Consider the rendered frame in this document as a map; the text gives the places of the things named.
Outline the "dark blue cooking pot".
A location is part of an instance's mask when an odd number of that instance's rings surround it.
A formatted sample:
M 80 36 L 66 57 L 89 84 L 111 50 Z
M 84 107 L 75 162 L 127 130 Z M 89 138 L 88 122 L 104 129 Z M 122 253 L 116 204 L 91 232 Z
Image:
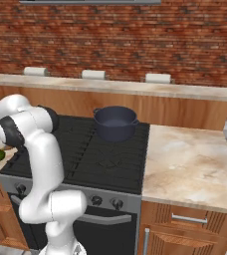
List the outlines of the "dark blue cooking pot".
M 139 124 L 136 113 L 121 106 L 94 109 L 94 121 L 98 136 L 110 142 L 130 139 Z

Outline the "black gas hob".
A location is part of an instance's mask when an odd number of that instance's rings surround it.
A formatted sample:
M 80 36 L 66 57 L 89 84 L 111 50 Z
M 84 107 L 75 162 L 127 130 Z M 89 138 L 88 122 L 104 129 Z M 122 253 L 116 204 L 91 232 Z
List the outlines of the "black gas hob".
M 141 194 L 149 125 L 140 123 L 123 142 L 101 139 L 91 118 L 60 116 L 54 131 L 67 184 Z

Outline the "wooden kitchen island counter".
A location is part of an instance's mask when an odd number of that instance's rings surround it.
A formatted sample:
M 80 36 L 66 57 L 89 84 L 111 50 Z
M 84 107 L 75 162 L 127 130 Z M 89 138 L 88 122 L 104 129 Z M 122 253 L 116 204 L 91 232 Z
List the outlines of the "wooden kitchen island counter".
M 67 116 L 125 106 L 153 125 L 222 130 L 227 120 L 226 88 L 0 74 L 0 100 L 13 94 Z

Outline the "white bar stool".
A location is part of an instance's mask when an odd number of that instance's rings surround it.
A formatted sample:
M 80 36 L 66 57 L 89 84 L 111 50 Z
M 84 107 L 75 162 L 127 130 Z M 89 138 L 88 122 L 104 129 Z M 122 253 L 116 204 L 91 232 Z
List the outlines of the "white bar stool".
M 104 80 L 106 78 L 106 72 L 95 70 L 82 70 L 82 78 L 87 80 Z
M 47 68 L 26 67 L 23 71 L 25 76 L 49 77 L 50 73 Z
M 150 74 L 147 73 L 144 78 L 141 79 L 146 83 L 156 83 L 156 84 L 170 84 L 172 78 L 169 74 Z

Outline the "black hob knob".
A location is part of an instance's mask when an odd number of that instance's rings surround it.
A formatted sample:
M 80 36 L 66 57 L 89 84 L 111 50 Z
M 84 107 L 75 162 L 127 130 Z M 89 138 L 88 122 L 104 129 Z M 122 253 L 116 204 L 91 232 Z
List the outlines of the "black hob knob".
M 18 183 L 16 185 L 16 190 L 18 191 L 19 194 L 24 195 L 26 191 L 26 186 L 22 183 Z
M 100 206 L 102 204 L 102 202 L 103 202 L 103 199 L 101 197 L 99 197 L 97 195 L 94 195 L 92 197 L 92 204 L 93 205 Z
M 120 210 L 123 207 L 123 202 L 118 198 L 114 198 L 112 200 L 112 206 L 115 210 Z

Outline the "black oven door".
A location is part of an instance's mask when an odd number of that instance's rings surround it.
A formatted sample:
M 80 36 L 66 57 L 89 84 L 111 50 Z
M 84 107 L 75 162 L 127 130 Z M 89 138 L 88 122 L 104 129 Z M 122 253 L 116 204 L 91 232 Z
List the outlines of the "black oven door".
M 12 193 L 8 196 L 32 255 L 39 255 L 48 243 L 46 224 L 24 223 L 19 216 L 20 197 Z M 120 210 L 113 207 L 88 206 L 85 215 L 106 218 L 126 216 L 125 222 L 111 225 L 88 221 L 85 217 L 80 217 L 74 222 L 75 236 L 88 255 L 136 254 L 137 203 L 133 206 L 125 204 Z

